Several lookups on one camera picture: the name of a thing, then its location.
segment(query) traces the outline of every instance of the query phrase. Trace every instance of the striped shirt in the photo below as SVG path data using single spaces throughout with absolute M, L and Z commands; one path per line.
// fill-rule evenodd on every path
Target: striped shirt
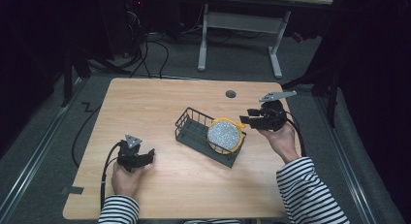
M 286 164 L 277 172 L 277 183 L 291 223 L 350 223 L 310 158 Z
M 310 158 L 302 157 L 277 172 L 277 183 L 291 223 L 350 223 L 327 185 L 315 173 Z M 105 199 L 99 223 L 136 224 L 139 204 L 125 196 Z M 186 224 L 240 224 L 234 219 L 190 220 Z

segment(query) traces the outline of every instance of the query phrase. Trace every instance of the hand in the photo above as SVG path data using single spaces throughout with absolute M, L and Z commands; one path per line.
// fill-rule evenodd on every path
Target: hand
M 134 168 L 131 173 L 123 166 L 114 163 L 112 170 L 111 185 L 115 195 L 133 197 L 140 185 L 140 178 L 144 167 Z
M 289 123 L 285 123 L 281 129 L 275 132 L 269 130 L 258 130 L 258 132 L 269 140 L 271 148 L 285 164 L 299 158 L 296 152 L 295 130 Z

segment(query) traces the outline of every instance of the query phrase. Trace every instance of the black wire basket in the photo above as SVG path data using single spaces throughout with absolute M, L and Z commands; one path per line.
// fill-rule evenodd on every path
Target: black wire basket
M 215 161 L 232 168 L 241 151 L 246 134 L 242 132 L 243 138 L 239 147 L 235 151 L 231 151 L 221 145 L 212 143 L 208 140 L 207 132 L 213 119 L 214 118 L 209 115 L 198 112 L 190 107 L 187 108 L 175 123 L 175 139 Z M 218 150 L 223 153 L 217 152 L 211 145 L 218 148 Z

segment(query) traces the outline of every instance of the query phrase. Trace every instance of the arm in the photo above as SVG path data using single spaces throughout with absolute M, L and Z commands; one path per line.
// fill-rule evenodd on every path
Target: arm
M 277 183 L 291 223 L 349 223 L 327 185 L 315 173 L 312 160 L 297 154 L 293 127 L 286 123 L 276 132 L 259 132 L 285 163 L 277 172 Z
M 114 163 L 111 184 L 115 195 L 105 199 L 99 223 L 137 223 L 139 204 L 133 199 L 140 185 L 143 167 L 127 172 Z

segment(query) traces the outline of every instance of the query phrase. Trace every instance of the yellow round object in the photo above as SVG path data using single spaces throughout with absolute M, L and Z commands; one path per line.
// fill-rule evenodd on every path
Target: yellow round object
M 209 145 L 221 154 L 235 152 L 244 138 L 241 131 L 244 127 L 243 124 L 237 124 L 229 118 L 213 119 L 207 131 Z

